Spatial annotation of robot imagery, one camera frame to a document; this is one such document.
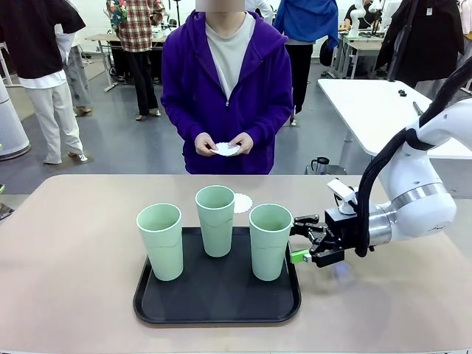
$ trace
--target tray rim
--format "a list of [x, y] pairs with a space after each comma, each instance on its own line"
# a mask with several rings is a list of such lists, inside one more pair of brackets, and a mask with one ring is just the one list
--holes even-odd
[[[196, 230], [200, 229], [200, 227], [183, 227], [182, 228], [182, 234], [184, 234], [186, 231], [187, 232], [194, 232]], [[249, 227], [233, 227], [233, 233], [235, 233], [235, 230], [245, 230], [246, 232], [249, 230]], [[139, 282], [136, 287], [136, 291], [133, 296], [133, 309], [134, 313], [136, 316], [143, 322], [146, 322], [151, 325], [201, 325], [201, 324], [263, 324], [263, 323], [282, 323], [286, 322], [289, 319], [293, 318], [299, 311], [300, 306], [302, 305], [302, 293], [300, 291], [300, 286], [298, 282], [298, 277], [296, 275], [296, 269], [295, 265], [290, 262], [290, 242], [287, 244], [287, 249], [285, 250], [285, 264], [287, 265], [288, 269], [288, 276], [290, 278], [290, 284], [291, 284], [291, 290], [292, 290], [292, 295], [294, 297], [294, 306], [290, 311], [282, 318], [280, 319], [273, 319], [273, 320], [235, 320], [235, 321], [224, 321], [224, 320], [209, 320], [209, 321], [182, 321], [182, 320], [170, 320], [170, 321], [154, 321], [150, 319], [148, 316], [144, 314], [144, 311], [142, 309], [142, 298], [145, 292], [145, 289], [147, 287], [150, 273], [152, 271], [152, 268], [150, 266], [150, 261], [149, 257], [146, 256], [146, 261], [144, 264], [144, 267], [142, 269], [141, 275], [139, 277]]]

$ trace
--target person in plaid shirt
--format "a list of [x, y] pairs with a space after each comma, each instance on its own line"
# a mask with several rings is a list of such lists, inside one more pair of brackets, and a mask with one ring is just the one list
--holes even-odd
[[150, 51], [153, 45], [152, 25], [161, 23], [165, 11], [162, 0], [108, 0], [107, 6], [111, 18], [125, 14], [119, 21], [117, 35], [134, 79], [139, 107], [136, 120], [146, 116], [160, 117], [151, 74]]

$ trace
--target green cup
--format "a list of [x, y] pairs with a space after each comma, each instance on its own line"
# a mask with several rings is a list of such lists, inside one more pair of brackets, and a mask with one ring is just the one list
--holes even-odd
[[209, 186], [195, 196], [206, 254], [226, 256], [231, 250], [235, 194], [228, 187]]
[[172, 204], [154, 204], [136, 218], [154, 275], [162, 281], [176, 279], [184, 271], [182, 214]]
[[249, 222], [252, 271], [257, 278], [271, 282], [282, 272], [294, 218], [283, 206], [262, 204], [253, 208]]

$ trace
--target purple jacket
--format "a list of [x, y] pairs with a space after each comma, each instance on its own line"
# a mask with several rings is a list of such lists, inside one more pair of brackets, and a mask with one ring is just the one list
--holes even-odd
[[[275, 134], [292, 106], [286, 37], [255, 13], [254, 34], [229, 101], [221, 88], [205, 33], [205, 13], [193, 12], [164, 43], [162, 105], [184, 139], [186, 169], [192, 174], [268, 174], [274, 166]], [[249, 155], [204, 157], [195, 138], [208, 133], [215, 143], [246, 132]]]

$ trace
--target plaid shirt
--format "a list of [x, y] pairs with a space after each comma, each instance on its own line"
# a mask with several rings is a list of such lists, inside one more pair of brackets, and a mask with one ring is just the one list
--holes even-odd
[[119, 26], [119, 39], [127, 52], [147, 52], [153, 46], [151, 16], [162, 19], [161, 0], [127, 0], [126, 20]]

